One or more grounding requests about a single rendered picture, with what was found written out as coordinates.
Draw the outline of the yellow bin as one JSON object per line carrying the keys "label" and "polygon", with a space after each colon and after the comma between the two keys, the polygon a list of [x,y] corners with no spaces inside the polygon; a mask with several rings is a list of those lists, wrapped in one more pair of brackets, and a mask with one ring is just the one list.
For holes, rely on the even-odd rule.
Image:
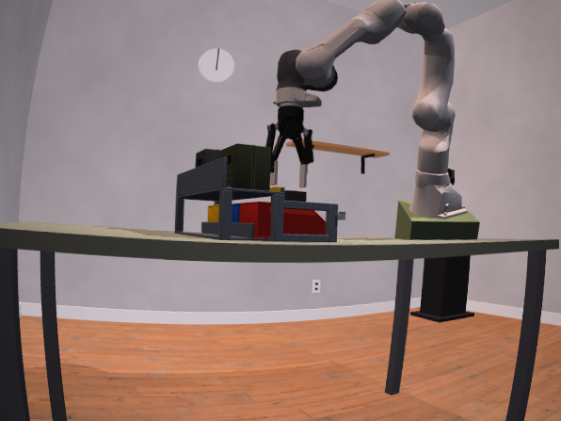
{"label": "yellow bin", "polygon": [[218,222],[219,205],[208,205],[208,221]]}

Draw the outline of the blue open bin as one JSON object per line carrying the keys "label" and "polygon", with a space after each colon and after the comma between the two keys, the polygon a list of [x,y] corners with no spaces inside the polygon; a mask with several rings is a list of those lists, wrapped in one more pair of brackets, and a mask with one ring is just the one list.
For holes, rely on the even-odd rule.
{"label": "blue open bin", "polygon": [[232,203],[232,222],[239,223],[240,203]]}

